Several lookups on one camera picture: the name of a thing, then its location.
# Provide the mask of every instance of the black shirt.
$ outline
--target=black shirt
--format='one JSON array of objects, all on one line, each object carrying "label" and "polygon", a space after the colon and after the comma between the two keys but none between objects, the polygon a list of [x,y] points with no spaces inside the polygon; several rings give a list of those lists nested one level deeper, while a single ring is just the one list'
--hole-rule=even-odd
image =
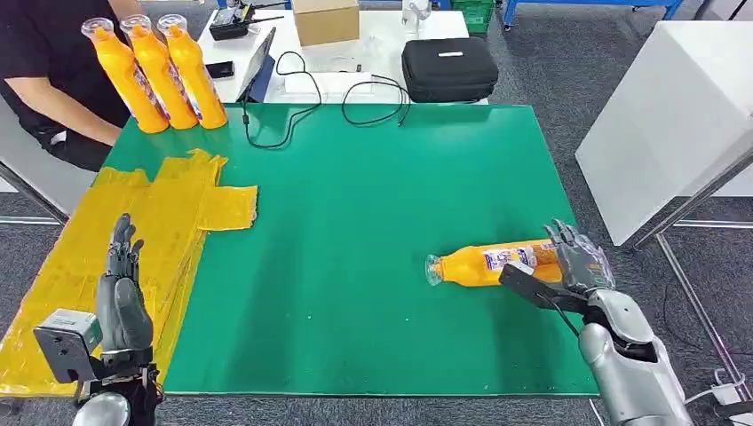
[{"label": "black shirt", "polygon": [[32,135],[65,127],[24,104],[6,78],[46,76],[100,118],[118,127],[128,120],[128,109],[97,61],[94,46],[81,34],[81,24],[96,17],[112,20],[118,38],[125,39],[107,0],[0,0],[0,94]]}]

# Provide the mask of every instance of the green table mat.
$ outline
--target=green table mat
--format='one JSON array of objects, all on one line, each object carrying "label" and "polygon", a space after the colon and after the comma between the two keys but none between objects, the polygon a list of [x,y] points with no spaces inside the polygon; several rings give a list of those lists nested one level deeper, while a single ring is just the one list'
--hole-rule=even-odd
[{"label": "green table mat", "polygon": [[[249,105],[250,135],[276,143],[300,109]],[[131,123],[107,159],[153,177],[164,156],[200,147],[228,158],[220,185],[259,185],[252,228],[207,236],[166,391],[597,393],[556,312],[424,276],[426,255],[573,222],[530,107],[413,105],[401,127],[359,128],[325,105],[278,150],[249,145],[239,107],[228,117],[158,135]]]}]

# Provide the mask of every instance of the orange bottle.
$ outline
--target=orange bottle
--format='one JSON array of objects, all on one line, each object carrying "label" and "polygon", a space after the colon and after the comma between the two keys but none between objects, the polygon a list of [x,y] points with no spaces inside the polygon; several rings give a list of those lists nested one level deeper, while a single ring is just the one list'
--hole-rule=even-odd
[{"label": "orange bottle", "polygon": [[131,39],[133,53],[170,125],[178,130],[194,127],[198,123],[194,110],[188,103],[186,90],[170,61],[167,47],[152,31],[152,21],[145,15],[131,15],[121,21],[120,28]]},{"label": "orange bottle", "polygon": [[173,63],[186,88],[199,124],[205,129],[216,129],[227,122],[225,107],[219,101],[207,68],[202,49],[190,35],[186,18],[170,14],[157,21],[157,28],[165,35]]},{"label": "orange bottle", "polygon": [[557,251],[550,240],[468,246],[448,256],[429,255],[426,278],[433,286],[442,281],[453,281],[464,287],[498,286],[504,266],[516,260],[533,268],[539,280],[562,280]]},{"label": "orange bottle", "polygon": [[113,28],[111,20],[92,18],[82,24],[81,32],[94,44],[100,65],[136,119],[139,129],[144,133],[167,129],[167,118],[147,79],[136,65],[133,51],[118,40]]}]

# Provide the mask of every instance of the white power strip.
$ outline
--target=white power strip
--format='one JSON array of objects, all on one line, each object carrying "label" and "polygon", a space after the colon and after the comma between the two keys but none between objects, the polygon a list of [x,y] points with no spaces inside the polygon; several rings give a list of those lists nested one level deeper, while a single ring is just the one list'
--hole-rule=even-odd
[{"label": "white power strip", "polygon": [[[740,395],[733,386],[712,386],[713,394],[717,397],[719,404],[726,406],[728,404],[734,404],[740,402]],[[736,425],[749,425],[753,426],[753,413],[738,414],[730,417],[730,420],[734,420]]]}]

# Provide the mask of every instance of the bottle label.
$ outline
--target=bottle label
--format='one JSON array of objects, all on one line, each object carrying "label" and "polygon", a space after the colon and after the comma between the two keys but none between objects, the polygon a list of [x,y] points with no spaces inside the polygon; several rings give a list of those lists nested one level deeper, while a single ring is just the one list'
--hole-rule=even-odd
[{"label": "bottle label", "polygon": [[167,63],[167,74],[170,76],[172,83],[175,84],[175,87],[178,88],[178,92],[180,93],[180,96],[183,97],[183,100],[185,102],[188,102],[188,96],[186,95],[186,88],[183,87],[183,82],[180,81],[180,76],[178,76],[178,70],[175,69],[175,66],[172,65],[171,61],[168,61]]},{"label": "bottle label", "polygon": [[506,264],[514,260],[536,268],[536,256],[532,247],[492,248],[484,251],[484,262],[489,271],[501,271]]},{"label": "bottle label", "polygon": [[[204,77],[207,79],[207,83],[212,89],[212,92],[214,92],[214,97],[217,100],[220,109],[222,109],[222,102],[219,101],[219,95],[217,94],[217,90],[214,87],[214,83],[212,82],[211,76],[209,71],[207,71],[207,68],[204,67]],[[191,90],[191,85],[188,84],[185,78],[180,77],[179,80],[183,83],[183,86],[186,88],[186,95],[188,96],[188,103],[191,105],[191,108],[193,108],[194,113],[196,113],[196,118],[199,120],[202,119],[202,110],[199,108],[199,102],[196,100],[196,96],[194,95],[194,91]]]},{"label": "bottle label", "polygon": [[202,110],[199,109],[199,102],[196,100],[196,96],[194,96],[194,91],[191,89],[191,84],[188,84],[185,78],[180,77],[180,81],[183,82],[183,87],[186,88],[186,96],[188,97],[188,104],[191,106],[191,109],[194,110],[194,114],[196,114],[196,118],[199,119],[199,121],[202,120]]},{"label": "bottle label", "polygon": [[162,108],[162,113],[164,114],[165,118],[167,120],[170,120],[170,113],[167,111],[167,106],[164,103],[164,100],[162,100],[162,97],[159,93],[155,92],[155,96],[157,98],[157,103],[159,104],[160,108]]},{"label": "bottle label", "polygon": [[149,102],[152,105],[154,105],[155,108],[157,108],[157,111],[162,113],[162,115],[167,116],[167,112],[165,108],[163,108],[160,101],[157,100],[157,97],[155,96],[154,91],[152,91],[152,86],[149,85],[149,82],[147,81],[147,78],[144,76],[144,72],[141,71],[141,68],[139,67],[134,68],[133,79],[136,80],[136,84],[138,84],[139,88],[144,92],[144,94],[147,95]]}]

